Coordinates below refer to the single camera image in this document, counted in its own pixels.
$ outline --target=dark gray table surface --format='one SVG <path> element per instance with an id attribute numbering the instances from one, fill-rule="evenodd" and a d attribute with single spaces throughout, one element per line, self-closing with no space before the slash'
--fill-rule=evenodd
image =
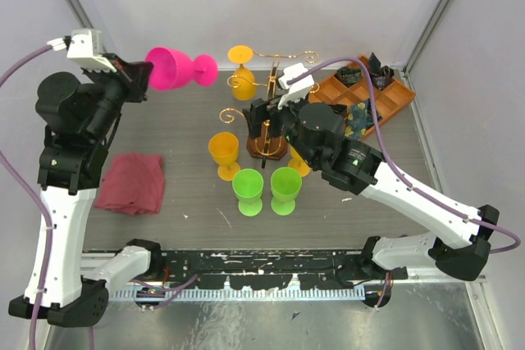
<path id="1" fill-rule="evenodd" d="M 318 73 L 321 81 L 329 72 Z M 222 72 L 208 88 L 192 84 L 159 93 L 151 90 L 148 101 L 126 104 L 120 128 L 105 170 L 118 153 L 141 152 L 164 156 L 166 191 L 158 215 L 128 216 L 93 209 L 84 249 L 117 249 L 133 238 L 158 241 L 163 248 L 361 248 L 371 235 L 419 234 L 424 228 L 393 209 L 332 188 L 320 174 L 310 173 L 303 181 L 297 207 L 290 216 L 278 216 L 270 208 L 269 180 L 272 172 L 286 166 L 280 161 L 260 160 L 245 150 L 244 119 L 227 125 L 218 118 L 225 107 L 241 109 L 231 95 Z M 255 72 L 259 82 L 266 72 Z M 261 95 L 264 88 L 259 88 Z M 253 217 L 242 216 L 231 183 L 220 180 L 217 165 L 208 153 L 208 141 L 218 132 L 230 131 L 240 141 L 238 162 L 242 168 L 259 169 L 265 179 L 263 210 Z M 410 108 L 383 128 L 391 156 L 410 175 L 430 184 Z M 377 146 L 375 135 L 367 140 Z"/>

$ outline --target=maroon towel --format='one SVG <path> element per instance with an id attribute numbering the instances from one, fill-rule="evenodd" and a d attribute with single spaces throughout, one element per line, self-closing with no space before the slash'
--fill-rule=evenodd
<path id="1" fill-rule="evenodd" d="M 95 208 L 128 215 L 159 213 L 165 186 L 162 156 L 117 155 L 103 177 Z"/>

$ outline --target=purple cable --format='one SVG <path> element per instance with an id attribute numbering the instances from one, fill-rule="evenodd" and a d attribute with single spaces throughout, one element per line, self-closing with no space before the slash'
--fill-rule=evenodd
<path id="1" fill-rule="evenodd" d="M 172 287 L 172 288 L 164 288 L 164 287 L 159 287 L 159 286 L 152 286 L 151 284 L 147 284 L 146 282 L 143 282 L 142 280 L 138 280 L 138 279 L 133 279 L 133 280 L 131 280 L 131 282 L 136 283 L 136 284 L 140 284 L 141 286 L 143 286 L 143 287 L 145 287 L 147 289 L 154 289 L 154 290 L 160 291 L 162 293 L 168 293 L 170 291 L 175 291 L 175 293 L 171 297 L 169 297 L 167 300 L 162 301 L 158 305 L 155 305 L 154 307 L 152 307 L 153 309 L 160 309 L 161 307 L 165 307 L 166 305 L 169 305 L 169 303 L 171 301 L 173 301 L 175 298 L 177 298 L 180 295 L 180 293 L 182 293 L 182 291 L 184 289 L 186 289 L 190 284 L 192 284 L 196 279 L 197 279 L 197 275 L 193 275 L 184 284 L 181 284 L 180 286 Z"/>
<path id="2" fill-rule="evenodd" d="M 28 63 L 29 61 L 32 61 L 37 56 L 42 55 L 43 53 L 46 53 L 47 51 L 51 51 L 53 47 L 51 45 L 46 45 L 45 47 L 41 47 L 40 49 L 37 49 L 36 51 L 33 51 L 26 57 L 23 57 L 20 59 L 17 63 L 15 63 L 9 70 L 7 70 L 1 77 L 0 77 L 0 88 L 4 85 L 4 83 L 7 81 L 9 77 L 11 77 L 15 71 L 20 69 L 24 64 Z M 39 208 L 40 212 L 42 213 L 42 216 L 45 220 L 46 226 L 48 227 L 48 230 L 46 231 L 46 243 L 45 248 L 43 252 L 43 260 L 42 260 L 42 268 L 40 270 L 40 277 L 39 277 L 39 284 L 38 288 L 40 291 L 43 291 L 43 287 L 46 280 L 46 275 L 48 273 L 48 266 L 49 266 L 49 258 L 51 256 L 51 245 L 53 243 L 53 223 L 51 221 L 51 216 L 49 215 L 48 209 L 44 206 L 42 203 L 42 200 L 40 200 L 40 197 L 38 194 L 27 184 L 27 182 L 24 181 L 24 179 L 21 177 L 21 175 L 16 172 L 16 170 L 13 168 L 11 163 L 6 159 L 6 157 L 3 155 L 2 151 L 0 151 L 0 162 L 3 164 L 4 167 L 6 167 L 7 172 L 11 174 L 13 179 L 29 194 L 31 199 L 34 201 L 36 206 Z M 33 305 L 33 311 L 31 313 L 31 322 L 30 322 L 30 349 L 36 350 L 36 322 L 39 315 L 39 309 L 40 304 L 42 303 L 42 293 L 38 292 L 36 294 L 36 297 L 34 299 L 34 305 Z"/>
<path id="3" fill-rule="evenodd" d="M 383 284 L 383 290 L 381 291 L 381 295 L 379 296 L 379 299 L 377 300 L 377 303 L 376 303 L 376 306 L 375 306 L 377 311 L 379 311 L 379 307 L 381 306 L 381 303 L 383 302 L 383 298 L 385 297 L 386 288 L 388 287 L 388 279 L 389 279 L 390 275 L 392 275 L 390 273 L 390 271 L 386 272 L 385 283 Z"/>
<path id="4" fill-rule="evenodd" d="M 6 167 L 6 170 L 11 176 L 15 179 L 15 181 L 29 194 L 31 199 L 34 201 L 36 206 L 39 208 L 40 212 L 42 212 L 42 216 L 46 222 L 46 227 L 48 227 L 46 231 L 46 244 L 45 249 L 43 251 L 43 260 L 42 260 L 42 268 L 40 269 L 40 277 L 39 277 L 39 284 L 38 288 L 39 290 L 43 291 L 43 287 L 46 280 L 46 274 L 48 273 L 48 267 L 49 267 L 49 257 L 51 256 L 51 245 L 53 243 L 53 223 L 51 221 L 51 216 L 49 215 L 48 209 L 44 206 L 42 203 L 42 200 L 39 198 L 38 194 L 25 182 L 25 180 L 21 177 L 21 175 L 16 172 L 16 170 L 13 168 L 11 163 L 6 159 L 6 157 L 3 155 L 2 151 L 0 151 L 0 163 L 3 164 L 4 167 Z M 31 323 L 30 323 L 30 349 L 36 350 L 36 321 L 37 317 L 39 315 L 39 309 L 40 309 L 40 303 L 42 302 L 42 293 L 39 291 L 36 294 L 36 298 L 34 299 L 34 305 L 33 305 L 33 311 L 31 313 Z"/>
<path id="5" fill-rule="evenodd" d="M 4 82 L 7 81 L 9 77 L 11 77 L 15 71 L 20 69 L 25 63 L 28 63 L 35 59 L 37 56 L 42 55 L 43 53 L 46 53 L 47 51 L 51 51 L 53 47 L 51 45 L 46 45 L 45 47 L 41 47 L 40 49 L 37 49 L 36 51 L 33 51 L 26 57 L 22 57 L 17 63 L 15 63 L 13 66 L 7 70 L 2 77 L 0 77 L 0 88 L 4 84 Z"/>
<path id="6" fill-rule="evenodd" d="M 380 127 L 379 127 L 379 120 L 377 119 L 376 98 L 374 97 L 374 88 L 373 88 L 373 84 L 372 84 L 372 78 L 370 77 L 370 73 L 368 72 L 368 68 L 357 57 L 334 57 L 332 59 L 324 61 L 323 63 L 320 63 L 320 64 L 316 65 L 315 67 L 312 67 L 310 70 L 306 71 L 305 73 L 301 74 L 298 77 L 293 78 L 292 80 L 289 80 L 287 83 L 289 85 L 295 84 L 297 81 L 300 81 L 300 80 L 302 80 L 305 77 L 308 77 L 309 75 L 315 73 L 316 71 L 318 71 L 320 69 L 323 69 L 323 68 L 325 68 L 325 67 L 327 67 L 327 66 L 329 66 L 329 65 L 331 65 L 333 63 L 340 62 L 340 61 L 346 61 L 346 62 L 352 61 L 352 62 L 356 63 L 357 65 L 359 65 L 359 67 L 363 71 L 363 75 L 365 77 L 365 80 L 367 81 L 368 94 L 370 96 L 370 107 L 372 108 L 372 118 L 373 118 L 373 122 L 374 122 L 374 127 L 376 128 L 377 142 L 379 143 L 379 148 L 381 149 L 381 151 L 383 153 L 383 156 L 385 157 L 386 164 L 388 164 L 388 166 L 390 167 L 392 172 L 394 172 L 395 176 L 397 176 L 409 189 L 411 189 L 415 193 L 419 194 L 420 196 L 422 196 L 426 200 L 434 203 L 438 207 L 440 207 L 440 208 L 442 208 L 442 209 L 452 213 L 453 215 L 456 215 L 457 217 L 459 217 L 462 220 L 468 220 L 468 215 L 467 214 L 462 213 L 462 212 L 454 209 L 453 207 L 450 207 L 450 206 L 446 205 L 445 203 L 441 202 L 437 198 L 432 197 L 430 194 L 424 192 L 421 189 L 414 188 L 412 183 L 404 177 L 404 175 L 401 173 L 401 171 L 399 171 L 398 167 L 395 165 L 394 161 L 390 157 L 390 154 L 386 150 L 385 141 L 383 140 L 383 137 L 381 135 L 381 130 L 380 130 Z M 502 227 L 499 227 L 498 225 L 492 225 L 490 223 L 486 223 L 485 221 L 481 221 L 481 220 L 477 220 L 477 219 L 471 219 L 470 221 L 472 223 L 476 224 L 476 225 L 480 225 L 480 226 L 486 227 L 487 229 L 491 229 L 491 230 L 497 231 L 498 233 L 502 233 L 504 235 L 507 235 L 507 236 L 509 236 L 510 238 L 512 238 L 514 240 L 513 244 L 511 244 L 509 246 L 505 246 L 503 248 L 493 249 L 493 250 L 491 250 L 491 253 L 500 253 L 500 252 L 507 252 L 509 250 L 513 250 L 513 249 L 517 248 L 522 242 L 521 239 L 516 234 L 514 234 L 511 231 L 508 231 L 508 230 L 506 230 L 506 229 L 504 229 Z"/>
<path id="7" fill-rule="evenodd" d="M 88 328 L 89 350 L 95 350 L 95 332 L 93 327 Z"/>

